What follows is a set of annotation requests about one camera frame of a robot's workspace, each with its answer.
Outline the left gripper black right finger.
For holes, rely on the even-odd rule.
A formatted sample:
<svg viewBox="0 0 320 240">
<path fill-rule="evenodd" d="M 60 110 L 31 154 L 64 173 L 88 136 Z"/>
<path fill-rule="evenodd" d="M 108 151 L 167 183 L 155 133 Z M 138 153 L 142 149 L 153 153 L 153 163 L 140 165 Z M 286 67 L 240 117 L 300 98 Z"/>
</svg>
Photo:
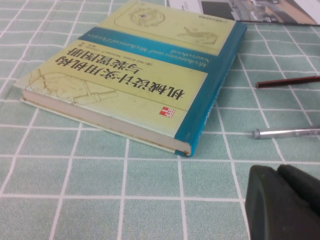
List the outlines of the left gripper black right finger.
<svg viewBox="0 0 320 240">
<path fill-rule="evenodd" d="M 295 193 L 320 215 L 320 180 L 288 164 L 282 164 L 277 172 L 291 186 Z"/>
</svg>

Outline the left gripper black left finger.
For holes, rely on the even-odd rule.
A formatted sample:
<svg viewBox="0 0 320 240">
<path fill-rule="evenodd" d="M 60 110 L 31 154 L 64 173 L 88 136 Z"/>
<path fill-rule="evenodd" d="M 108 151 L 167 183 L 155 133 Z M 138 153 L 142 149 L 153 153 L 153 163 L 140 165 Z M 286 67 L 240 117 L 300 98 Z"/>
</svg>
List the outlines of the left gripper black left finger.
<svg viewBox="0 0 320 240">
<path fill-rule="evenodd" d="M 320 216 L 269 166 L 250 168 L 245 211 L 252 240 L 320 238 Z"/>
</svg>

